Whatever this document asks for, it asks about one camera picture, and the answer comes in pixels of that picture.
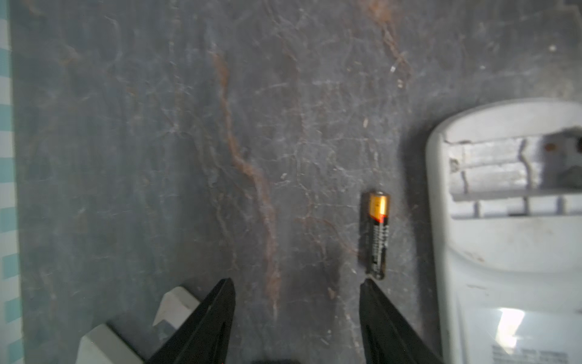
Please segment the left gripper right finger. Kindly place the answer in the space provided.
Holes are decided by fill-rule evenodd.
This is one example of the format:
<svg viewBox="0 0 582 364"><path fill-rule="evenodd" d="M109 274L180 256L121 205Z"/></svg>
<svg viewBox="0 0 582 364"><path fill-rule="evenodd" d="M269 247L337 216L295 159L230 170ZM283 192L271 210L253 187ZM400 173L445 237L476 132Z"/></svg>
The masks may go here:
<svg viewBox="0 0 582 364"><path fill-rule="evenodd" d="M360 286L359 318L367 363L441 363L376 283Z"/></svg>

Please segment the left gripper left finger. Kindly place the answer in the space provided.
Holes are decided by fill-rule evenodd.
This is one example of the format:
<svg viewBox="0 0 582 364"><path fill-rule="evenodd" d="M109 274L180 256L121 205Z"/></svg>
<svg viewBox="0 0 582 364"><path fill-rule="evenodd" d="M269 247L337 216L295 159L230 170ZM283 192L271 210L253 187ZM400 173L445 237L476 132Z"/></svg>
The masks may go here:
<svg viewBox="0 0 582 364"><path fill-rule="evenodd" d="M236 306L233 280L220 280L148 363L224 363Z"/></svg>

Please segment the white remote control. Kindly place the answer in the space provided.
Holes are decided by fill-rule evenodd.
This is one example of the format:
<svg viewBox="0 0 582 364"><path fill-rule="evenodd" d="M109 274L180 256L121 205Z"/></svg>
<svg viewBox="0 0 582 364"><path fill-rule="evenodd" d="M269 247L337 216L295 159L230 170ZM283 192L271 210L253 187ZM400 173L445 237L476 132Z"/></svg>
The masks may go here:
<svg viewBox="0 0 582 364"><path fill-rule="evenodd" d="M457 114L426 149L446 363L581 361L581 105Z"/></svg>

